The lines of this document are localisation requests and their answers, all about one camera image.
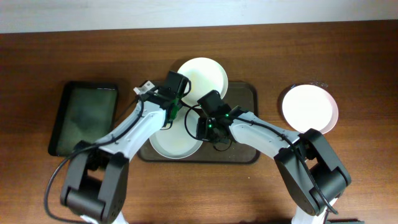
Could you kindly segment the green and yellow sponge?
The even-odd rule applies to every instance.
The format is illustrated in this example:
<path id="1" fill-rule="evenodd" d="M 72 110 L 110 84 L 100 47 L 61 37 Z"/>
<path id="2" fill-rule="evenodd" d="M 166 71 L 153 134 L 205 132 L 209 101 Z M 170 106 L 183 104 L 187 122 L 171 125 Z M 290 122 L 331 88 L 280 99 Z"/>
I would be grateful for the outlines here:
<path id="1" fill-rule="evenodd" d="M 177 117 L 177 113 L 181 109 L 181 107 L 182 107 L 181 99 L 180 98 L 174 99 L 172 104 L 170 105 L 169 121 L 173 121 Z"/>

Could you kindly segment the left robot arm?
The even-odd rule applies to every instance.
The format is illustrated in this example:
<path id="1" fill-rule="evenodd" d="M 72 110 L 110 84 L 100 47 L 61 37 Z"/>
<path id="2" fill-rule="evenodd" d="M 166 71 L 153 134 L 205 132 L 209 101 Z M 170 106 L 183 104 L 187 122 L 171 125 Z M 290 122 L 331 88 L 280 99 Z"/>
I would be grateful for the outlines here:
<path id="1" fill-rule="evenodd" d="M 67 175 L 60 203 L 81 223 L 125 223 L 129 163 L 142 145 L 171 123 L 180 109 L 186 81 L 147 82 L 137 90 L 136 107 L 114 130 L 80 148 L 61 163 Z"/>

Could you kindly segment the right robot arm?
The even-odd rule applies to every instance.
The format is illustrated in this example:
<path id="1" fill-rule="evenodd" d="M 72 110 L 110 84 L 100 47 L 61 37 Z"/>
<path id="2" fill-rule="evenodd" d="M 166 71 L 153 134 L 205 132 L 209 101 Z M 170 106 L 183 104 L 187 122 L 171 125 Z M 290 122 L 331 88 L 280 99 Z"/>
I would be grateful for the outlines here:
<path id="1" fill-rule="evenodd" d="M 333 204 L 351 176 L 321 132 L 288 131 L 238 106 L 200 107 L 205 118 L 198 124 L 199 137 L 245 144 L 274 160 L 297 205 L 292 223 L 326 223 L 328 214 L 337 212 Z"/>

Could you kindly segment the pale plate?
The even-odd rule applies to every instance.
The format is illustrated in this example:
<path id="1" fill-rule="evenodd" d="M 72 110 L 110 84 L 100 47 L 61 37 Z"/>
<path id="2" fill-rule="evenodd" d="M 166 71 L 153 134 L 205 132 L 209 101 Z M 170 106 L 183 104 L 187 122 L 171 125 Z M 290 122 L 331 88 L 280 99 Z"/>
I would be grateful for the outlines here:
<path id="1" fill-rule="evenodd" d="M 324 88 L 296 85 L 282 97 L 282 116 L 294 130 L 304 133 L 309 129 L 326 134 L 337 124 L 339 117 L 335 99 Z"/>

